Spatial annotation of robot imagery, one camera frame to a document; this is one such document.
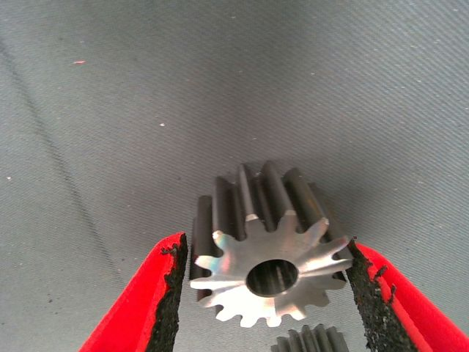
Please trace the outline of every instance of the center hole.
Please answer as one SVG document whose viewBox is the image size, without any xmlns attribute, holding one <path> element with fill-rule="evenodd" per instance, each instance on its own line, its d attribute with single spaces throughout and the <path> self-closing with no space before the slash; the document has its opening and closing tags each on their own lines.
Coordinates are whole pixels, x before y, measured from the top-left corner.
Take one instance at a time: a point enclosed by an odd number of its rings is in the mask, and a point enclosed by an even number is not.
<svg viewBox="0 0 469 352">
<path fill-rule="evenodd" d="M 282 259 L 268 260 L 249 271 L 246 284 L 258 296 L 274 297 L 291 288 L 298 278 L 296 267 Z"/>
</svg>

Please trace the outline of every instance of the gray cloth background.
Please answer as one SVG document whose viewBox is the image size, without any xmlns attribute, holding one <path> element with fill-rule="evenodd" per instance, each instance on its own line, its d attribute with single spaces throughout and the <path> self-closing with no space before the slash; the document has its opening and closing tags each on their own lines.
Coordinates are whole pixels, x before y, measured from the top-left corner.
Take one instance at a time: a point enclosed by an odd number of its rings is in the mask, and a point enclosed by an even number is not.
<svg viewBox="0 0 469 352">
<path fill-rule="evenodd" d="M 0 349 L 75 351 L 213 177 L 266 159 L 468 333 L 468 18 L 466 0 L 2 1 Z M 329 296 L 242 329 L 186 281 L 174 350 L 324 323 L 365 351 L 350 289 Z"/>
</svg>

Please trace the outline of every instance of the metal surface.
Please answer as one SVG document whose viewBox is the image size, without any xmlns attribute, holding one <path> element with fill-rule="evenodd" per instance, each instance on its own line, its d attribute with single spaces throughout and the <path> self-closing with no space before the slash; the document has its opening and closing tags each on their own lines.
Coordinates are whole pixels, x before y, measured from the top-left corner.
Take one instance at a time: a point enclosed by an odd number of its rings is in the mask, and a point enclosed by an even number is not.
<svg viewBox="0 0 469 352">
<path fill-rule="evenodd" d="M 343 276 L 336 273 L 349 268 L 352 259 L 347 251 L 345 257 L 337 256 L 348 239 L 325 241 L 329 227 L 325 217 L 308 225 L 315 213 L 324 212 L 298 171 L 290 171 L 282 180 L 273 163 L 267 162 L 256 177 L 241 166 L 236 183 L 216 179 L 211 236 L 223 251 L 221 256 L 202 254 L 214 253 L 207 240 L 208 199 L 199 200 L 191 287 L 204 290 L 199 292 L 203 307 L 223 306 L 217 319 L 242 315 L 243 327 L 252 327 L 260 318 L 268 326 L 279 326 L 283 315 L 303 319 L 307 305 L 329 303 L 325 290 L 344 287 Z"/>
<path fill-rule="evenodd" d="M 272 352 L 349 352 L 344 335 L 335 326 L 325 329 L 322 324 L 313 330 L 305 325 L 301 332 L 288 331 L 288 337 L 277 337 Z"/>
</svg>

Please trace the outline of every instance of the spur gear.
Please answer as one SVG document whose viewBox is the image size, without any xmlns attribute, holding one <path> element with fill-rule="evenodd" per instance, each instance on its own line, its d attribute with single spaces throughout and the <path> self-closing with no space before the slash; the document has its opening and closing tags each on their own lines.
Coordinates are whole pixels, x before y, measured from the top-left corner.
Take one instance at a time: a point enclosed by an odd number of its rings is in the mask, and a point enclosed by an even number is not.
<svg viewBox="0 0 469 352">
<path fill-rule="evenodd" d="M 222 306 L 222 321 L 242 315 L 243 327 L 260 318 L 278 326 L 285 314 L 305 318 L 306 305 L 323 307 L 325 290 L 344 287 L 341 271 L 352 265 L 349 241 L 330 227 L 297 169 L 282 179 L 268 161 L 256 177 L 244 165 L 234 183 L 218 177 L 194 223 L 191 287 L 199 303 Z"/>
</svg>

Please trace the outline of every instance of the partial gear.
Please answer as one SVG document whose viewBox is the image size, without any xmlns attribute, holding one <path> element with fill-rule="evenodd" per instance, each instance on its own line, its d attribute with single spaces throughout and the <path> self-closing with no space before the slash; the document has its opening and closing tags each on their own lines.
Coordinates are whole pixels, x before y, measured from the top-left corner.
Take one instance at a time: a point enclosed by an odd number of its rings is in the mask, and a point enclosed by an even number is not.
<svg viewBox="0 0 469 352">
<path fill-rule="evenodd" d="M 341 271 L 352 257 L 345 236 L 326 235 L 323 209 L 296 169 L 282 179 L 267 162 L 256 177 L 244 165 L 235 183 L 219 177 L 213 201 L 199 200 L 194 226 L 191 287 L 199 303 L 222 306 L 222 321 L 242 315 L 243 327 L 260 318 L 279 326 L 285 314 L 300 320 L 306 305 L 327 305 L 325 290 L 344 287 Z M 200 221 L 213 224 L 211 238 Z"/>
</svg>

